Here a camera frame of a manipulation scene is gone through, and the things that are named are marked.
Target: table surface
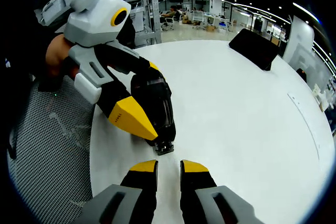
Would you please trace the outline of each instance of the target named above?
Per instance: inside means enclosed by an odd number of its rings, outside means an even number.
[[[261,71],[228,41],[176,41],[137,52],[159,67],[172,90],[175,151],[157,156],[144,140],[110,124],[96,106],[93,196],[120,184],[136,163],[157,159],[153,223],[183,223],[180,160],[188,159],[252,204],[264,223],[305,217],[329,179],[335,150],[325,114],[287,63],[277,57],[271,71]],[[113,73],[130,90],[132,75]],[[305,119],[288,93],[300,102]]]

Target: person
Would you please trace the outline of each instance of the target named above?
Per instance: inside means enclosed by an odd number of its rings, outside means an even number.
[[[29,101],[33,86],[31,76],[34,75],[37,80],[48,80],[50,84],[59,79],[62,75],[62,63],[73,46],[63,34],[55,34],[54,30],[38,23],[34,10],[42,8],[48,1],[23,0],[17,4],[17,0],[4,0],[3,3],[9,11],[3,15],[5,22],[3,22],[1,74],[5,81],[5,90],[3,91],[4,130],[0,141],[0,176],[4,179],[9,199],[8,209],[3,210],[11,216],[13,222],[19,222],[16,220],[20,217],[30,218],[32,215],[21,202],[8,176],[7,150],[10,157],[15,158],[15,149],[12,149],[9,143],[11,130],[24,115],[25,105]],[[132,37],[132,34],[128,30],[124,33],[124,37],[125,35]],[[63,74],[74,78],[78,70],[78,66],[73,66]]]
[[[166,18],[172,18],[174,17],[176,13],[176,6],[175,5],[172,5],[170,7],[170,12],[168,12],[167,14],[162,14],[161,17],[160,17],[160,23],[165,23],[166,22]]]

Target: black object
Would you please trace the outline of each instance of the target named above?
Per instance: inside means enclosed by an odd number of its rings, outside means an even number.
[[[274,58],[278,55],[279,47],[262,36],[243,29],[229,43],[229,46],[252,61],[262,70],[270,70]]]
[[[298,75],[305,81],[305,83],[307,83],[306,72],[304,72],[301,68],[299,68],[298,70],[296,70],[296,73],[298,73]]]
[[[256,19],[254,21],[254,27],[253,27],[253,29],[256,30],[256,31],[258,31],[258,32],[261,32],[261,28],[263,26],[262,24],[263,24],[263,22],[261,20]]]
[[[146,73],[134,75],[131,94],[143,108],[158,134],[155,140],[147,140],[147,143],[155,146],[158,155],[174,151],[172,141],[175,139],[176,129],[170,99],[172,92],[162,74],[154,68],[149,68]]]

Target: ceiling light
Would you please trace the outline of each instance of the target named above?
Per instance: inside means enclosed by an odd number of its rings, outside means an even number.
[[[293,3],[294,6],[296,6],[297,8],[301,9],[302,11],[304,11],[305,13],[307,13],[310,17],[312,17],[313,19],[315,19],[318,23],[320,22],[314,15],[313,13],[309,12],[308,10],[304,9],[302,6],[298,5],[297,3]]]
[[[247,13],[240,13],[240,14],[242,14],[242,15],[244,15],[244,16],[247,16],[247,17],[249,17],[250,15],[249,14],[247,14]]]
[[[330,59],[329,55],[327,55],[327,53],[320,47],[319,44],[317,44],[317,43],[315,42],[315,40],[314,40],[313,42],[314,42],[315,45],[317,45],[317,46],[321,49],[321,51],[325,54],[325,56],[330,60],[330,62],[331,62],[331,64],[332,64],[332,66],[334,67],[334,69],[336,69],[336,67],[335,67],[334,63],[332,62],[332,60]]]
[[[249,5],[242,5],[242,4],[236,4],[236,5],[239,5],[239,6],[246,6],[246,7],[252,8],[252,9],[254,9],[254,10],[259,10],[259,11],[261,11],[261,12],[267,13],[268,15],[273,15],[274,17],[277,17],[277,18],[281,19],[282,21],[287,22],[288,24],[290,24],[290,22],[288,22],[287,20],[285,20],[285,19],[283,19],[283,18],[281,18],[281,17],[275,15],[274,13],[270,13],[270,12],[268,12],[268,11],[266,11],[266,10],[262,10],[262,9],[257,8],[257,7],[253,7],[253,6],[249,6]]]
[[[260,17],[264,17],[264,18],[269,19],[270,21],[276,23],[276,21],[275,21],[274,19],[271,19],[271,18],[269,18],[269,17],[266,17],[266,16],[264,16],[263,14],[256,14],[256,15],[258,15],[258,16],[260,16]]]

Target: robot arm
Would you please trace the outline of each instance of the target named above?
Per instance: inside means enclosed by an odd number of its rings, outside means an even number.
[[[75,88],[97,104],[115,126],[143,137],[159,155],[173,151],[175,124],[171,91],[157,67],[116,37],[131,6],[123,0],[72,0],[64,36],[75,44],[70,58],[79,65]],[[132,95],[107,68],[132,78]]]

